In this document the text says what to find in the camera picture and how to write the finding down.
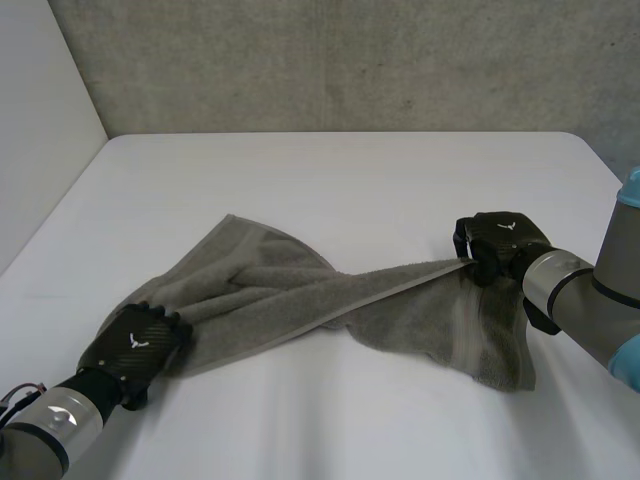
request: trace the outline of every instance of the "robotic hand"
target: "robotic hand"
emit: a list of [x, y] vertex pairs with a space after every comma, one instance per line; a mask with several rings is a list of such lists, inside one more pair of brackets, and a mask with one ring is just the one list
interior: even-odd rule
[[479, 213], [458, 220], [459, 257], [477, 261], [479, 286], [499, 276], [520, 283], [531, 325], [564, 331], [609, 372], [640, 392], [640, 168], [618, 193], [595, 268], [551, 246], [522, 214]]
[[76, 375], [40, 396], [15, 422], [0, 425], [0, 479], [62, 478], [117, 405], [146, 405], [149, 385], [191, 333], [163, 307], [124, 307], [84, 352]]

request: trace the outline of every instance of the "gray towel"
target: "gray towel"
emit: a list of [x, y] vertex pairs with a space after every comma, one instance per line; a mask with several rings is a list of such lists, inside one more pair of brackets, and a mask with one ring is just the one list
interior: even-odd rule
[[359, 342], [427, 355], [502, 391], [533, 390], [515, 282], [480, 289], [458, 259], [346, 275], [291, 236], [228, 215], [178, 264], [127, 297], [177, 311], [194, 327], [168, 375], [260, 353], [319, 326]]

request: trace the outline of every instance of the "wire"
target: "wire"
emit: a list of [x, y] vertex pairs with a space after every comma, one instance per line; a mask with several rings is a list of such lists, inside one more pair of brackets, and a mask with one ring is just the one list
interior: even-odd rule
[[22, 390], [23, 388], [35, 388], [36, 390], [38, 390], [40, 393], [44, 393], [47, 391], [46, 388], [44, 388], [43, 384], [35, 384], [35, 383], [23, 383], [21, 385], [18, 385], [17, 387], [15, 387], [14, 389], [12, 389], [9, 393], [7, 393], [4, 397], [2, 397], [2, 400], [0, 400], [0, 403], [5, 403], [8, 402], [9, 400], [11, 400], [11, 398], [18, 393], [20, 390]]
[[13, 406], [11, 410], [9, 410], [2, 418], [0, 418], [0, 429], [4, 428], [11, 417], [13, 417], [16, 413], [24, 410], [33, 402], [35, 402], [40, 396], [42, 392], [38, 389], [35, 392], [31, 392], [29, 395], [24, 397], [22, 400], [18, 400], [16, 404]]

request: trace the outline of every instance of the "white tabletop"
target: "white tabletop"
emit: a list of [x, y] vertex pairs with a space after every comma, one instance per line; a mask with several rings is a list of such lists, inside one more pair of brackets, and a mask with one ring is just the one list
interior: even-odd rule
[[[71, 375], [110, 309], [226, 213], [348, 273], [450, 258], [456, 219], [495, 210], [594, 262], [618, 188], [562, 133], [120, 137], [0, 278], [0, 387]], [[156, 385], [67, 478], [637, 478], [640, 396], [564, 334], [527, 335], [537, 388], [509, 395], [315, 331]]]

